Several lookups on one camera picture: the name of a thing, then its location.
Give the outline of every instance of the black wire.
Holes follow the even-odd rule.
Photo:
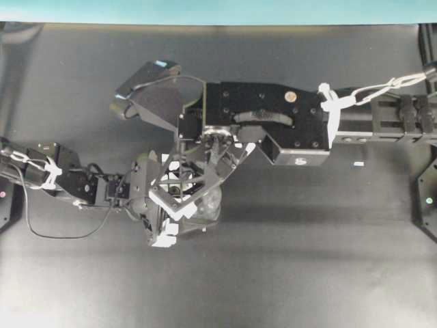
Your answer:
[[[131,115],[131,116],[127,116],[126,114],[128,113],[128,110],[129,110],[130,108],[131,108],[131,106],[128,106],[128,107],[124,110],[124,112],[123,112],[123,117],[124,117],[125,119],[127,119],[127,120],[130,120],[131,118],[135,118],[135,117],[139,116],[138,113],[135,113],[135,114],[133,114],[133,115]]]
[[[132,88],[132,91],[137,91],[138,89],[142,89],[144,87],[149,87],[151,85],[159,84],[159,83],[169,81],[169,80],[174,80],[174,79],[189,79],[189,80],[194,80],[194,81],[205,84],[204,80],[199,79],[198,77],[192,77],[191,75],[170,75],[169,77],[163,77],[163,78],[155,80],[155,81],[137,84],[136,86],[134,86]]]
[[[84,234],[82,236],[50,236],[50,235],[40,234],[39,232],[36,232],[32,228],[32,225],[30,223],[30,218],[29,218],[29,196],[27,195],[27,188],[26,188],[26,184],[25,184],[25,179],[24,179],[23,173],[21,172],[20,168],[18,168],[15,164],[10,164],[10,165],[16,170],[16,172],[20,176],[20,181],[21,181],[21,184],[23,185],[23,191],[24,191],[24,194],[25,194],[25,216],[26,216],[27,227],[29,228],[29,230],[30,230],[30,232],[32,234],[34,234],[34,235],[36,235],[36,236],[38,236],[40,238],[47,238],[47,239],[84,239],[84,238],[87,238],[87,237],[91,236],[92,234],[97,233],[104,226],[104,224],[106,223],[106,221],[107,221],[107,219],[109,217],[109,214],[111,213],[111,211],[114,208],[115,202],[117,201],[117,198],[118,198],[119,188],[123,185],[127,175],[134,170],[134,169],[130,169],[129,171],[127,171],[123,175],[122,179],[120,180],[120,182],[119,182],[119,184],[118,184],[118,186],[117,186],[117,188],[115,190],[114,199],[111,202],[111,205],[109,206],[108,211],[106,212],[102,222],[98,225],[98,227],[96,229],[94,229],[91,232],[88,232],[87,234]]]

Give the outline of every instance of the black metal bracket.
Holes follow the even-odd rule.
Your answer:
[[[437,242],[437,159],[417,178],[417,190],[421,215],[416,225]]]

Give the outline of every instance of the black mounting plate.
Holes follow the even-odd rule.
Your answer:
[[[417,178],[421,218],[417,225],[437,242],[437,159]]]
[[[12,202],[14,201],[16,185],[6,178],[0,178],[0,232],[12,223]]]

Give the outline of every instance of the teal wall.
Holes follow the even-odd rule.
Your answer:
[[[0,21],[159,25],[437,22],[437,0],[0,0]]]

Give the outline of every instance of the bolt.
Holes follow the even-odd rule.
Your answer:
[[[294,164],[296,165],[306,165],[308,162],[306,159],[304,159],[303,157],[298,157],[297,159],[294,160]]]
[[[294,103],[296,101],[296,99],[298,98],[298,95],[295,92],[293,92],[293,91],[287,91],[285,93],[285,97],[284,98],[285,98],[285,101],[287,103]]]

